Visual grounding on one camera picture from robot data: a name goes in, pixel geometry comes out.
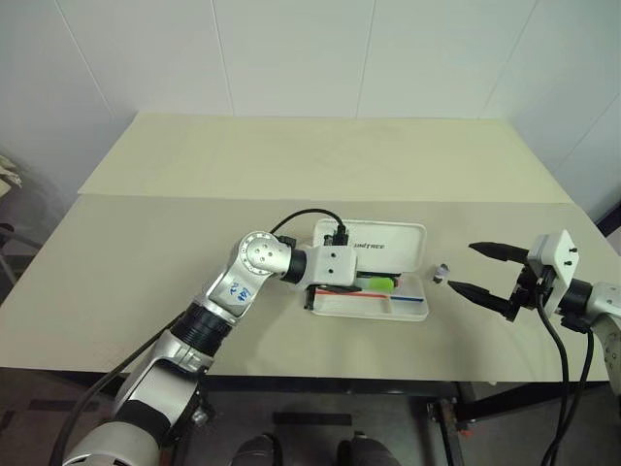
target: white table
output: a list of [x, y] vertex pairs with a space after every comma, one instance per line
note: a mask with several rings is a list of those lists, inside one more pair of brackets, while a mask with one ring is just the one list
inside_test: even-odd
[[[334, 129], [331, 121], [344, 126]], [[208, 144], [211, 137], [220, 138], [210, 142], [219, 149]], [[316, 151], [304, 146], [315, 139]], [[376, 151], [384, 154], [379, 161]], [[224, 158], [231, 154], [234, 164]], [[377, 168], [385, 158], [395, 165], [388, 178]], [[359, 164], [350, 169], [353, 160]], [[0, 365], [109, 370], [185, 309], [237, 239], [319, 206], [343, 218], [425, 224], [427, 279], [445, 262], [452, 279], [508, 297], [519, 266], [468, 243], [528, 248], [539, 233], [562, 228], [581, 250], [577, 278], [621, 279], [618, 257], [595, 225], [503, 123], [144, 115], [84, 185], [0, 309]], [[316, 220], [300, 217], [286, 231], [309, 239]], [[445, 284], [426, 281], [425, 290], [429, 317], [403, 323], [314, 316], [301, 294], [273, 281], [225, 340], [212, 373], [560, 380], [558, 353], [537, 313], [522, 310], [509, 323]], [[557, 318], [554, 324], [576, 380], [585, 339]], [[599, 344], [590, 379], [606, 379]]]

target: black cable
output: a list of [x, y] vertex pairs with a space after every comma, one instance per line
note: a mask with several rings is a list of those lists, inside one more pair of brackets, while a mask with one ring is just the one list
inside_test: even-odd
[[582, 373], [580, 374], [580, 381], [578, 382], [578, 386], [575, 389], [575, 394], [573, 396], [572, 405], [570, 406], [570, 410], [567, 414], [567, 417], [565, 418], [565, 421], [563, 422], [561, 431], [556, 434], [556, 436], [554, 437], [554, 440], [552, 440], [552, 443], [550, 443], [550, 446], [547, 448], [547, 451], [545, 452], [545, 455], [543, 456], [543, 460], [541, 461], [541, 465], [545, 465], [548, 460], [550, 460], [550, 464], [554, 464], [554, 461], [556, 460], [556, 453], [558, 452], [558, 449], [561, 445], [561, 441], [563, 440], [563, 437], [565, 436], [565, 434], [570, 428], [570, 425], [572, 424], [573, 416], [575, 415], [575, 412], [578, 409], [580, 398], [582, 396], [582, 393], [584, 392], [584, 387], [586, 386], [586, 379], [589, 376], [589, 370], [591, 369], [591, 361], [593, 360], [593, 350], [595, 346], [593, 332], [591, 331], [591, 329], [587, 330], [586, 337], [587, 337], [586, 356], [584, 357], [584, 364], [582, 365]]
[[330, 216], [331, 218], [336, 220], [340, 226], [344, 227], [343, 221], [334, 212], [330, 212], [325, 209], [303, 209], [302, 211], [294, 212], [290, 216], [286, 216], [274, 228], [272, 228], [272, 231], [270, 231], [270, 233], [274, 235], [278, 231], [278, 229], [281, 228], [287, 221], [291, 220], [292, 218], [295, 218], [296, 216], [301, 216], [303, 214], [324, 214], [326, 216]]
[[561, 433], [561, 429], [563, 428], [563, 422], [565, 421], [565, 413], [567, 411], [567, 401], [570, 393], [570, 365], [567, 359], [567, 351], [565, 350], [565, 345], [563, 345], [563, 341], [559, 334], [556, 333], [556, 330], [550, 323], [550, 320], [547, 318], [545, 314], [545, 309], [543, 308], [543, 294], [537, 293], [537, 313], [539, 314], [539, 318], [543, 323], [543, 326], [548, 331], [552, 340], [556, 344], [556, 348], [559, 351], [559, 355], [561, 356], [561, 372], [563, 374], [563, 381], [561, 384], [561, 409], [559, 410], [559, 419], [556, 424], [556, 436]]
[[90, 399], [96, 395], [99, 390], [101, 390], [104, 386], [106, 386], [114, 377], [121, 373], [125, 367], [127, 367], [134, 359], [140, 356], [145, 350], [148, 349], [155, 341], [160, 337], [162, 333], [164, 333], [167, 329], [173, 326], [173, 324], [177, 321], [179, 316], [175, 317], [174, 320], [169, 322], [164, 328], [162, 328], [159, 332], [153, 335], [148, 339], [142, 346], [132, 352], [124, 361], [118, 364], [115, 368], [112, 369], [108, 374], [102, 377], [99, 381], [97, 381], [91, 388], [89, 388], [76, 402], [71, 413], [67, 415], [65, 422], [62, 424], [60, 428], [60, 432], [58, 432], [58, 436], [56, 437], [56, 442], [54, 443], [53, 450], [51, 451], [51, 456], [49, 457], [49, 466], [61, 466], [62, 461], [65, 456], [65, 449], [67, 448], [67, 443], [69, 442], [69, 437], [71, 436], [71, 432], [76, 425], [76, 421], [84, 406], [90, 401]]

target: unitree logo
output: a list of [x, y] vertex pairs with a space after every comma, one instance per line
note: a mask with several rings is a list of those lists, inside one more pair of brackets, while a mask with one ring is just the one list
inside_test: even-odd
[[386, 245], [373, 243], [356, 243], [353, 246], [362, 250], [383, 250], [384, 248], [386, 248]]

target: floor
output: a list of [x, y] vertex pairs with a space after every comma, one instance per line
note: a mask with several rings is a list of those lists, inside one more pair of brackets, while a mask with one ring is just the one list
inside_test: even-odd
[[[7, 284], [0, 276], [0, 299]], [[474, 384], [477, 397], [512, 385]], [[37, 371], [0, 368], [0, 465], [47, 464], [54, 438], [83, 388]], [[318, 395], [215, 392], [214, 419], [187, 437], [184, 466], [226, 466], [236, 448], [262, 432], [283, 445], [287, 466], [331, 465], [336, 445], [362, 430], [382, 441], [403, 466], [443, 466], [439, 427], [424, 402], [402, 395]], [[110, 416], [112, 400], [97, 397], [72, 442]], [[274, 413], [347, 415], [345, 425], [274, 423]], [[484, 420], [460, 442], [468, 466], [538, 465], [554, 429], [558, 403]], [[621, 419], [609, 387], [585, 395], [559, 454], [559, 465], [621, 464]]]

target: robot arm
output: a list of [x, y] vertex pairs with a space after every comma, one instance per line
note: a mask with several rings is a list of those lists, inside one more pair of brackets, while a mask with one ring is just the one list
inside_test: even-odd
[[352, 285], [356, 253], [348, 246], [295, 249], [262, 231], [232, 249], [225, 270], [207, 283], [127, 378], [114, 400], [114, 418], [91, 431], [63, 465], [155, 466], [161, 446], [174, 441], [203, 412], [198, 387], [213, 357], [269, 277], [305, 289]]
[[513, 321], [520, 308], [533, 309], [542, 293], [544, 311], [558, 310], [561, 324], [570, 330], [591, 329], [602, 343], [610, 385], [621, 400], [621, 286], [590, 283], [573, 278], [579, 255], [567, 231], [541, 235], [530, 250], [499, 243], [473, 243], [470, 247], [488, 257], [524, 265], [510, 298], [490, 294], [469, 283], [449, 282], [470, 301]]

